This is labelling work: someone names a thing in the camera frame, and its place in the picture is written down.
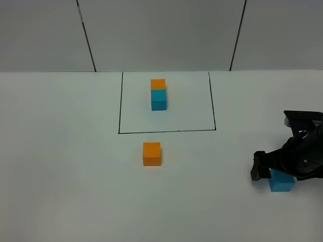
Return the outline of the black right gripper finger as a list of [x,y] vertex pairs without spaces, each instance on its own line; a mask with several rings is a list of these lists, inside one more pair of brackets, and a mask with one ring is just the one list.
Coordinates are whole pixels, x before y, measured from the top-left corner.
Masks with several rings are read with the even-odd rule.
[[270,169],[266,164],[266,153],[264,151],[256,151],[253,157],[253,166],[251,169],[252,181],[258,181],[263,178],[270,178]]

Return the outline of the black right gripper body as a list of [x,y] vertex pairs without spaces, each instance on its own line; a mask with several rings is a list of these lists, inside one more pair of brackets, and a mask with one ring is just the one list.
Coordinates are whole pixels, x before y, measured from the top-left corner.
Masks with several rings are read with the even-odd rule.
[[269,153],[269,168],[295,177],[297,180],[322,178],[322,126],[300,132],[283,148]]

